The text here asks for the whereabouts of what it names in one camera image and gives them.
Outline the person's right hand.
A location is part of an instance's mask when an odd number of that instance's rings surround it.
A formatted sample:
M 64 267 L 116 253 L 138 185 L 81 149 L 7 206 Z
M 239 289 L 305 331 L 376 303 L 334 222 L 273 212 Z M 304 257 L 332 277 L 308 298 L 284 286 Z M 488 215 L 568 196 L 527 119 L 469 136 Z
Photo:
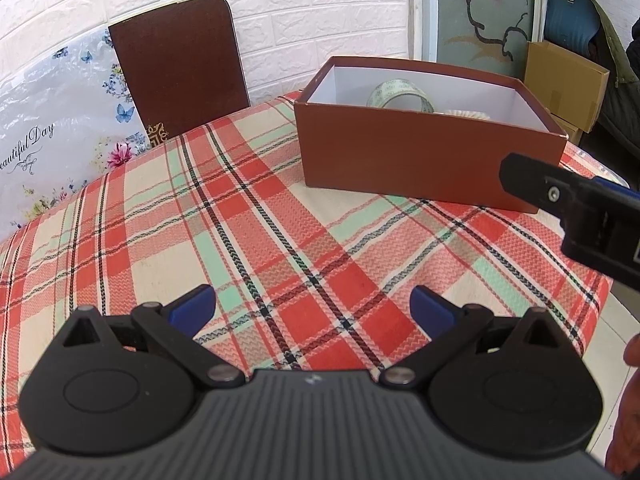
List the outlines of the person's right hand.
M 612 474 L 631 474 L 639 466 L 640 432 L 640 341 L 639 335 L 628 342 L 625 363 L 634 369 L 631 380 L 620 398 L 620 408 L 605 467 Z

